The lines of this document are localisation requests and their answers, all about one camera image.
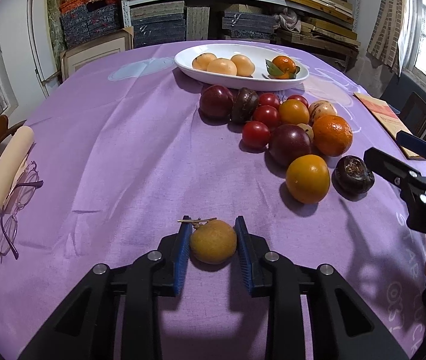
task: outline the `dark brown fruit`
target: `dark brown fruit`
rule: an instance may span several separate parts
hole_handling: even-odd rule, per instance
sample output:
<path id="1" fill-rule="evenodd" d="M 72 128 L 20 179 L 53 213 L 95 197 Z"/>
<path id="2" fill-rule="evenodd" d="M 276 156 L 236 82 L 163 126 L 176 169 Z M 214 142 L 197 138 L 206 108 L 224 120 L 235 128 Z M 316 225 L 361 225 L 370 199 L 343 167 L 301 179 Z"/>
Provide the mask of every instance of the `dark brown fruit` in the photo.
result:
<path id="1" fill-rule="evenodd" d="M 336 164 L 334 178 L 347 193 L 359 195 L 370 190 L 374 184 L 374 174 L 365 162 L 353 155 L 344 156 Z"/>
<path id="2" fill-rule="evenodd" d="M 258 107 L 259 96 L 255 91 L 241 88 L 236 95 L 231 110 L 231 121 L 234 123 L 245 123 L 251 120 L 253 112 Z"/>
<path id="3" fill-rule="evenodd" d="M 301 127 L 283 124 L 272 132 L 268 148 L 277 163 L 288 167 L 296 158 L 311 154 L 312 143 Z"/>
<path id="4" fill-rule="evenodd" d="M 233 94 L 221 85 L 212 85 L 199 98 L 199 109 L 211 119 L 226 119 L 233 108 Z"/>

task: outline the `tablecloth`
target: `tablecloth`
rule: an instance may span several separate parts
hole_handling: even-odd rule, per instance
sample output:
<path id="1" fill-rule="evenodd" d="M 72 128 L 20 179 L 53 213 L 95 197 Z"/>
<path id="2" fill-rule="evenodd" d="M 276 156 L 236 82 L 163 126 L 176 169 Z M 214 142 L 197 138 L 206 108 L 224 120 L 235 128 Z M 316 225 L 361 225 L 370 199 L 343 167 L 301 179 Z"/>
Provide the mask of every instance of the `tablecloth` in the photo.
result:
<path id="1" fill-rule="evenodd" d="M 28 119 L 35 133 L 30 159 L 44 185 L 17 215 L 18 261 L 9 254 L 0 262 L 0 352 L 17 358 L 94 264 L 132 263 L 177 232 L 183 215 L 231 224 L 243 215 L 252 234 L 296 264 L 332 264 L 411 356 L 425 332 L 425 237 L 407 228 L 398 190 L 377 177 L 358 201 L 333 187 L 317 205 L 293 200 L 284 170 L 267 154 L 242 151 L 233 126 L 201 120 L 203 84 L 173 58 L 203 43 L 145 47 L 89 63 Z M 353 97 L 365 92 L 360 86 L 307 52 L 262 47 L 309 68 L 301 86 L 278 95 L 334 102 L 354 130 L 347 154 L 362 157 L 373 146 L 404 160 Z M 330 171 L 337 160 L 327 160 Z M 426 162 L 408 163 L 426 176 Z M 220 267 L 190 261 L 180 297 L 159 300 L 163 357 L 262 359 L 267 307 L 266 299 L 248 297 L 237 257 Z"/>

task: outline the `plate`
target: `plate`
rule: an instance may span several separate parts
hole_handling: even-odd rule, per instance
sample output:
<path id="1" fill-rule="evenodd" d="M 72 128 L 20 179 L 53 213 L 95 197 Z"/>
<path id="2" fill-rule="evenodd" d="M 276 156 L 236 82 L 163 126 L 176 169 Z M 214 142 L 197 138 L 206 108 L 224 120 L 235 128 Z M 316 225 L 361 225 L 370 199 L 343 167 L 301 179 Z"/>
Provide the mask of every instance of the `plate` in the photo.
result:
<path id="1" fill-rule="evenodd" d="M 191 66 L 193 59 L 203 53 L 213 53 L 218 58 L 227 59 L 230 59 L 235 54 L 243 54 L 254 63 L 256 69 L 252 77 L 229 76 L 227 74 L 210 73 L 193 69 Z M 183 73 L 202 83 L 223 85 L 231 89 L 249 88 L 253 91 L 270 92 L 294 88 L 309 76 L 308 69 L 296 61 L 294 57 L 291 57 L 296 65 L 301 68 L 296 79 L 268 78 L 266 60 L 272 61 L 275 57 L 281 55 L 284 54 L 262 47 L 245 44 L 213 43 L 202 44 L 180 51 L 174 57 L 174 61 Z"/>

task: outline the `cherry tomato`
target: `cherry tomato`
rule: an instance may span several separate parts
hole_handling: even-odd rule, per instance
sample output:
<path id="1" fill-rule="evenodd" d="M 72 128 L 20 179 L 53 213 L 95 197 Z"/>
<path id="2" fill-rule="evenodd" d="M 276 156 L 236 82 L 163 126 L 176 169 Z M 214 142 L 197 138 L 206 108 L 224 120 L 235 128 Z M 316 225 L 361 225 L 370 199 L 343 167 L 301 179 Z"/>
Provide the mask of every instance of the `cherry tomato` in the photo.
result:
<path id="1" fill-rule="evenodd" d="M 271 105 L 262 105 L 255 109 L 253 120 L 266 124 L 270 130 L 274 130 L 281 124 L 281 116 L 278 110 Z"/>
<path id="2" fill-rule="evenodd" d="M 270 137 L 270 130 L 264 123 L 253 120 L 243 127 L 243 143 L 252 149 L 264 148 Z"/>
<path id="3" fill-rule="evenodd" d="M 302 102 L 304 105 L 306 105 L 306 108 L 309 108 L 309 104 L 308 104 L 308 100 L 301 96 L 300 94 L 292 94 L 290 97 L 288 97 L 288 100 L 299 100 L 300 102 Z"/>
<path id="4" fill-rule="evenodd" d="M 278 109 L 280 104 L 279 98 L 274 93 L 263 93 L 259 96 L 259 105 L 271 105 Z"/>

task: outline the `silver bolt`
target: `silver bolt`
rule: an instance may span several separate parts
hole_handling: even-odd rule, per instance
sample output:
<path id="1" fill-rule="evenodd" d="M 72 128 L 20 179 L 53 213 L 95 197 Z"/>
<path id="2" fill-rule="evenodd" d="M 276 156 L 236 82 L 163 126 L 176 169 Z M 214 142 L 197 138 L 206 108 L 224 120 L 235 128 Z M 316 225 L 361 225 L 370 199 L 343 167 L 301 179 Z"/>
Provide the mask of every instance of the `silver bolt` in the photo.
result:
<path id="1" fill-rule="evenodd" d="M 102 275 L 104 274 L 108 269 L 108 266 L 106 264 L 96 264 L 93 267 L 93 273 L 96 275 Z"/>
<path id="2" fill-rule="evenodd" d="M 426 195 L 422 193 L 422 194 L 420 195 L 420 200 L 421 200 L 424 204 L 426 204 Z"/>
<path id="3" fill-rule="evenodd" d="M 319 270 L 322 274 L 327 276 L 332 275 L 334 272 L 334 268 L 330 266 L 329 264 L 323 264 L 322 266 L 319 267 Z"/>
<path id="4" fill-rule="evenodd" d="M 268 253 L 265 253 L 265 259 L 271 262 L 278 261 L 279 254 L 277 254 L 275 251 L 269 251 Z"/>
<path id="5" fill-rule="evenodd" d="M 161 257 L 163 257 L 163 255 L 158 250 L 153 250 L 150 253 L 148 253 L 148 259 L 151 261 L 158 261 L 161 259 Z"/>

